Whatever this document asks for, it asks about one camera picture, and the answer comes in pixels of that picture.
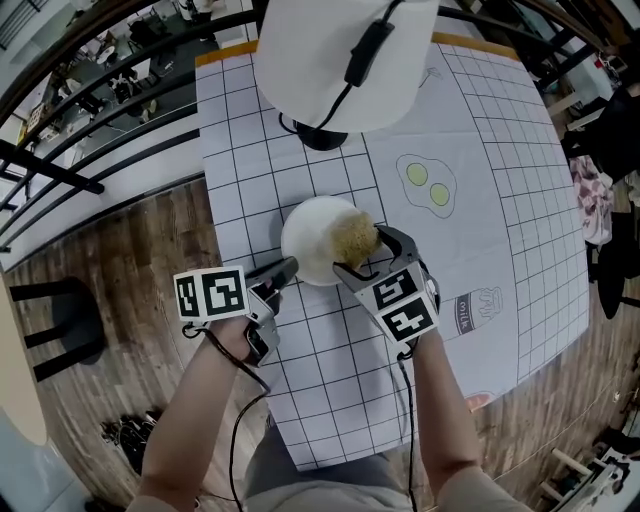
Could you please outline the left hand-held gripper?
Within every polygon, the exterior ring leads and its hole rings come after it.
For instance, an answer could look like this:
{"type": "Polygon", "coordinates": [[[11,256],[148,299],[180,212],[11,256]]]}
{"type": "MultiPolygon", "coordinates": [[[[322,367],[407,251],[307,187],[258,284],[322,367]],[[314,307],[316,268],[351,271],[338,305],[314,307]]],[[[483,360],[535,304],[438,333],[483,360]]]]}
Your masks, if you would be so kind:
{"type": "Polygon", "coordinates": [[[248,320],[244,336],[250,347],[247,363],[261,366],[280,338],[275,317],[279,290],[296,276],[299,264],[288,256],[245,273],[241,266],[191,270],[173,276],[179,318],[211,322],[238,316],[248,320]]]}

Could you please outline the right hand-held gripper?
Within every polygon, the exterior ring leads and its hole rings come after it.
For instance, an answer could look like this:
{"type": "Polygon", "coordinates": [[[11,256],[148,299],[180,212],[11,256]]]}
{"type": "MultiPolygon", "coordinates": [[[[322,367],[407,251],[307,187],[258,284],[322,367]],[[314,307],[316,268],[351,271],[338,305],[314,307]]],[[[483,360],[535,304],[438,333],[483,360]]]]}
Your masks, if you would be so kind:
{"type": "Polygon", "coordinates": [[[439,285],[418,259],[409,235],[384,225],[377,231],[393,254],[389,266],[369,274],[339,262],[332,269],[390,341],[409,343],[439,325],[439,285]]]}

